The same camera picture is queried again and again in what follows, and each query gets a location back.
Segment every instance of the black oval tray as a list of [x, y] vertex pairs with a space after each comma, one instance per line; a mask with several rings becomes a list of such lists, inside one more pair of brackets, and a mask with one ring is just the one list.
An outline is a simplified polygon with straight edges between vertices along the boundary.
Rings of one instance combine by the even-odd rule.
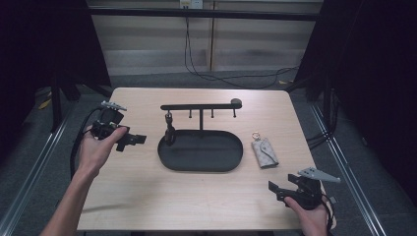
[[242, 142], [232, 133], [214, 130], [177, 130], [169, 147], [164, 137], [157, 152], [167, 168], [176, 171], [225, 172], [236, 168], [243, 155]]

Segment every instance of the black pole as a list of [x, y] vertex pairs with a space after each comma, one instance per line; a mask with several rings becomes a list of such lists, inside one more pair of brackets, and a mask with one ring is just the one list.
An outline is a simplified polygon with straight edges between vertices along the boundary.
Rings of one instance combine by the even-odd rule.
[[214, 109], [240, 109], [242, 108], [242, 101], [238, 98], [233, 98], [230, 103], [212, 103], [212, 104], [171, 104], [161, 105], [161, 110], [214, 110]]
[[146, 16], [146, 17], [187, 17], [187, 18], [223, 18], [223, 19], [254, 19], [254, 20], [282, 20], [315, 22], [321, 16], [315, 13], [282, 13], [282, 12], [248, 12], [224, 11], [205, 9], [163, 9], [163, 8], [115, 8], [115, 7], [88, 7], [88, 8], [57, 8], [39, 7], [33, 9], [40, 13], [55, 14], [88, 14], [101, 16]]
[[203, 109], [200, 109], [200, 131], [203, 130]]

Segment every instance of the dark background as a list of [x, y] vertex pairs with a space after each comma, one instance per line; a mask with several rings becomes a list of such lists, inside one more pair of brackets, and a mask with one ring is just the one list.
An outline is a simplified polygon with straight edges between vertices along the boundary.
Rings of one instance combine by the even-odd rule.
[[325, 1], [297, 80], [334, 89], [347, 116], [417, 204], [417, 4]]
[[40, 11], [86, 7], [84, 0], [6, 0], [0, 3], [0, 149], [14, 144], [34, 106], [35, 92], [57, 85], [71, 96], [74, 84], [110, 86], [91, 16]]

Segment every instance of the human hand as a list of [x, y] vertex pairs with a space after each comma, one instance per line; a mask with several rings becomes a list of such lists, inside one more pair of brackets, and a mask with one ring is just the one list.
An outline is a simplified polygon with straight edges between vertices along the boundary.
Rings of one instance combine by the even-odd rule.
[[117, 128], [109, 137], [104, 140], [97, 140], [90, 131], [84, 134], [80, 149], [80, 163], [78, 171], [86, 173], [95, 178], [100, 168], [107, 161], [107, 158], [114, 146], [127, 132], [126, 127]]
[[305, 236], [327, 236], [328, 213], [325, 206], [319, 205], [315, 209], [305, 210], [290, 197], [286, 197], [285, 202], [291, 207], [298, 216], [301, 230]]

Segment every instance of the black cable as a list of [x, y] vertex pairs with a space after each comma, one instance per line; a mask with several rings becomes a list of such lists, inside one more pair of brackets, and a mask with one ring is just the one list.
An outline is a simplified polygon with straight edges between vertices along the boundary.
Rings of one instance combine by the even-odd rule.
[[76, 140], [74, 141], [73, 148], [71, 150], [71, 156], [70, 156], [70, 173], [71, 173], [71, 180], [74, 177], [74, 174], [76, 172], [76, 156], [78, 149], [80, 147], [81, 141], [83, 140], [84, 134], [88, 131], [84, 132], [84, 128], [86, 127], [86, 123], [89, 120], [92, 113], [94, 113], [97, 110], [101, 110], [101, 108], [95, 108], [93, 109], [89, 115], [84, 119], [83, 124], [80, 127], [79, 133], [77, 134]]
[[334, 91], [332, 92], [332, 95], [331, 95], [331, 101], [332, 101], [332, 106], [331, 106], [332, 116], [330, 119], [330, 127], [328, 127], [328, 129], [324, 133], [320, 133], [320, 134], [315, 135], [312, 138], [306, 139], [306, 141], [309, 143], [310, 150], [318, 147], [319, 145], [324, 143], [326, 140], [330, 139], [334, 134], [334, 131], [337, 126], [337, 116], [338, 116], [338, 109], [339, 109], [339, 101], [336, 95], [334, 94]]
[[331, 208], [331, 211], [330, 211], [330, 208], [328, 208], [328, 205], [325, 203], [325, 201], [322, 201], [322, 204], [323, 206], [325, 206], [326, 212], [328, 213], [327, 226], [328, 226], [328, 232], [330, 232], [331, 227], [333, 226], [333, 220], [334, 220], [334, 205], [327, 195], [323, 194], [323, 197], [325, 197], [328, 200], [328, 203], [330, 204], [330, 208]]
[[[287, 73], [287, 72], [292, 71], [292, 70], [298, 70], [298, 68], [299, 68], [298, 66], [292, 67], [292, 68], [282, 68], [282, 69], [277, 70], [273, 74], [260, 75], [260, 76], [244, 75], [244, 76], [232, 76], [232, 77], [220, 78], [220, 77], [216, 77], [216, 76], [212, 76], [212, 75], [200, 74], [199, 72], [197, 72], [197, 70], [194, 66], [194, 61], [193, 61], [193, 56], [192, 56], [192, 49], [191, 49], [190, 31], [189, 31], [190, 26], [189, 26], [189, 19], [188, 18], [186, 18], [186, 27], [187, 27], [187, 29], [186, 29], [186, 42], [185, 42], [185, 49], [184, 49], [184, 64], [185, 64], [185, 67], [186, 67], [186, 69], [189, 73], [191, 73], [192, 75], [198, 76], [203, 80], [206, 80], [206, 81], [222, 81], [224, 83], [227, 83], [229, 85], [232, 85], [232, 86], [235, 86], [235, 87], [238, 87], [238, 88], [241, 88], [241, 89], [266, 89], [266, 88], [269, 88], [269, 87], [276, 84], [276, 81], [278, 79], [278, 75]], [[189, 52], [190, 62], [191, 62], [191, 66], [193, 68], [193, 71], [187, 65], [187, 49], [188, 49], [188, 52]], [[272, 76], [274, 76], [274, 79], [270, 84], [268, 84], [266, 86], [262, 86], [262, 87], [257, 87], [257, 88], [244, 87], [244, 86], [240, 86], [240, 85], [230, 83], [230, 82], [227, 81], [227, 80], [231, 80], [231, 79], [254, 78], [254, 77], [255, 78], [267, 78], [267, 77], [272, 77]]]

